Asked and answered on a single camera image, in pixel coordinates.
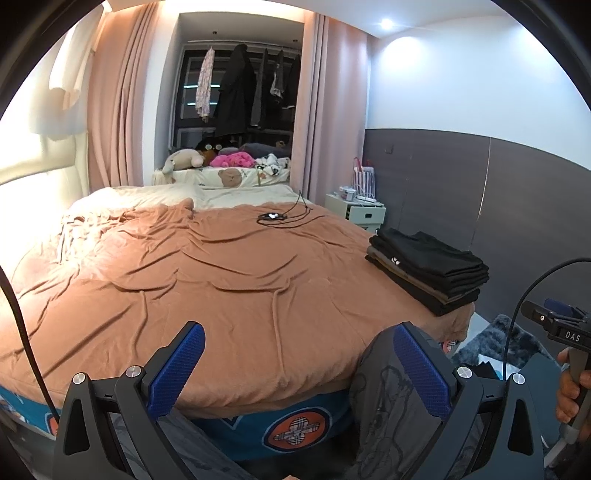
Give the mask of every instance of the handle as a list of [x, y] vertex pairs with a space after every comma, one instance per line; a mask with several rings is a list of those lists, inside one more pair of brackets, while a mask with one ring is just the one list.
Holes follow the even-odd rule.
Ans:
[[579, 412], [568, 423], [560, 426], [560, 434], [566, 443], [572, 445], [579, 438], [581, 427], [591, 411], [591, 394], [585, 387], [579, 384], [579, 377], [584, 370], [591, 370], [591, 356], [587, 352], [582, 352], [576, 348], [569, 350], [570, 375], [573, 381], [579, 385], [580, 393], [575, 402], [579, 406]]

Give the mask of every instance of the brown bed sheet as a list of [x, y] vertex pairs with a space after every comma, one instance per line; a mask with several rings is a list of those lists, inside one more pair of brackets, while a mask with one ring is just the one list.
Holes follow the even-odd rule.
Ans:
[[[289, 225], [297, 228], [258, 225], [268, 211], [194, 212], [187, 199], [64, 218], [61, 234], [29, 252], [12, 279], [56, 404], [75, 373], [107, 378], [144, 365], [189, 320], [204, 326], [206, 349], [177, 407], [203, 417], [346, 388], [368, 343], [400, 322], [439, 341], [465, 338], [473, 305], [434, 317], [364, 260], [361, 228], [316, 206]], [[0, 303], [0, 384], [42, 403]]]

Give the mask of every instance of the white nightstand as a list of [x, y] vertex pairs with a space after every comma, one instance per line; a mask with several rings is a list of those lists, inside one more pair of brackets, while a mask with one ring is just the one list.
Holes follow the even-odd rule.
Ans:
[[347, 202], [332, 194], [326, 196], [324, 206], [370, 233], [377, 231], [386, 216], [386, 207], [383, 203], [361, 202], [360, 200]]

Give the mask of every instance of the gray pants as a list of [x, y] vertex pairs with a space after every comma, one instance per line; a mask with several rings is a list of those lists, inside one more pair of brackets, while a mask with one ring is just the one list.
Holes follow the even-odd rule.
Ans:
[[[359, 450], [343, 480], [400, 479], [441, 423], [429, 415], [404, 373], [394, 353], [392, 334], [393, 328], [389, 328], [374, 339], [353, 379], [349, 398], [359, 428]], [[113, 415], [113, 423], [134, 475], [151, 480], [121, 416]], [[198, 480], [255, 480], [178, 411], [159, 419], [158, 424]], [[480, 426], [476, 425], [449, 479], [463, 476], [479, 435]]]

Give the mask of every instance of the ceiling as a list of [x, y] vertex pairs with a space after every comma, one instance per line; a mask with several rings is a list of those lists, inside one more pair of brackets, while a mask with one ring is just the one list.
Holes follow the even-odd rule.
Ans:
[[244, 40], [301, 48], [304, 24], [283, 18], [228, 12], [192, 12], [180, 14], [182, 42], [211, 40]]
[[[147, 3], [145, 0], [109, 1], [113, 10]], [[216, 10], [216, 5], [222, 3], [224, 0], [216, 0], [208, 8]], [[277, 3], [328, 15], [378, 38], [454, 18], [506, 15], [491, 0], [277, 0]], [[383, 29], [380, 22], [384, 18], [391, 20], [394, 26]]]

